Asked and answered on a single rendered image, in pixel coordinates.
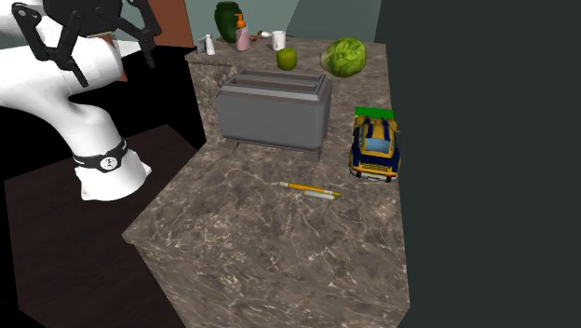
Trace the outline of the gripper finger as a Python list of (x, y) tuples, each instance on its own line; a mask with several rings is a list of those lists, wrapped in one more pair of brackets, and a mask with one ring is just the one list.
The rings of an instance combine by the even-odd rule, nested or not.
[(58, 45), (48, 47), (37, 32), (37, 25), (41, 22), (41, 14), (31, 5), (15, 2), (11, 5), (11, 14), (18, 24), (25, 40), (34, 56), (41, 62), (52, 61), (62, 71), (72, 72), (83, 88), (88, 87), (88, 81), (75, 62), (72, 53), (82, 26), (83, 17), (77, 10), (73, 10), (69, 22), (62, 27)]
[(162, 34), (162, 29), (148, 0), (126, 0), (126, 2), (140, 11), (144, 26), (139, 29), (130, 21), (119, 17), (118, 28), (138, 40), (148, 66), (154, 69), (152, 50), (155, 48), (155, 38)]

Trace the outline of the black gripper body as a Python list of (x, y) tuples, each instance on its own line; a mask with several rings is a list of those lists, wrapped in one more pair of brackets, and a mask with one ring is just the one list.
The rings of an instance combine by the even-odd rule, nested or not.
[(91, 36), (114, 31), (121, 14), (121, 0), (43, 0), (46, 14), (63, 27), (70, 27), (74, 13), (80, 22), (78, 34)]

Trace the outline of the dark green vase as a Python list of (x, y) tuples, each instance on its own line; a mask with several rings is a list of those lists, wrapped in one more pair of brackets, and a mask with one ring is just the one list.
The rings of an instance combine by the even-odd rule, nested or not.
[(242, 10), (235, 1), (222, 1), (216, 5), (214, 19), (220, 36), (226, 43), (236, 42), (237, 14), (241, 13)]

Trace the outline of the dark wood robot stand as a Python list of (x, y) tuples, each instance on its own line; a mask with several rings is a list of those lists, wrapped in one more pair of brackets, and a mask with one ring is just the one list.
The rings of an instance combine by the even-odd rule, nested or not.
[(128, 143), (153, 171), (120, 200), (82, 200), (71, 160), (6, 181), (18, 303), (33, 321), (0, 328), (184, 328), (122, 234), (196, 150), (168, 125)]

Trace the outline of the green cabbage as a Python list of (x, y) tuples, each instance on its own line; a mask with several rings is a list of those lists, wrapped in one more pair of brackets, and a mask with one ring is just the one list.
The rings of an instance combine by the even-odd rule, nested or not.
[(334, 40), (320, 55), (321, 67), (341, 78), (360, 73), (366, 65), (366, 60), (365, 45), (354, 37)]

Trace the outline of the grey toaster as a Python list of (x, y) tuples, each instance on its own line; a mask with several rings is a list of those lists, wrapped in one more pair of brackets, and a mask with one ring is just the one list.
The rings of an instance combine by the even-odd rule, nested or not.
[(243, 68), (221, 86), (215, 103), (224, 146), (256, 144), (321, 157), (331, 113), (324, 74)]

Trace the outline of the yellow and blue toy car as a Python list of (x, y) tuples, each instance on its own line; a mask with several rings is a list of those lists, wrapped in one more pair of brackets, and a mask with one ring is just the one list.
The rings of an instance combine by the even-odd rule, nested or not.
[(399, 127), (392, 110), (357, 106), (349, 171), (358, 178), (395, 182), (399, 177), (401, 153)]

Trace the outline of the yellow pen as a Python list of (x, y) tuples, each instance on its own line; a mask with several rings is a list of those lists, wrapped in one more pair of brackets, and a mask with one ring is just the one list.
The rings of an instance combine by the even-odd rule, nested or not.
[(278, 182), (278, 185), (283, 186), (283, 187), (287, 187), (287, 188), (291, 188), (291, 189), (296, 189), (296, 190), (302, 190), (302, 191), (308, 190), (308, 191), (317, 192), (317, 193), (321, 193), (321, 194), (333, 195), (335, 197), (339, 197), (342, 195), (342, 193), (340, 193), (340, 192), (335, 192), (335, 191), (327, 190), (324, 188), (305, 185), (305, 184)]

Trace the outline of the green apple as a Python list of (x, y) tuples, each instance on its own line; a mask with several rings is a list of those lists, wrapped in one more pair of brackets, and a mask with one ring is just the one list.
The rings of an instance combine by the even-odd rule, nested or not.
[(277, 67), (280, 70), (291, 71), (297, 65), (297, 54), (293, 48), (282, 48), (277, 51)]

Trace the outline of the pink soap dispenser orange pump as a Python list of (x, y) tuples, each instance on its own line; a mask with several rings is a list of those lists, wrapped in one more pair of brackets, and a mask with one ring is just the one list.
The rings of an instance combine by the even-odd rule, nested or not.
[(242, 13), (236, 13), (236, 50), (246, 51), (250, 48), (250, 35)]

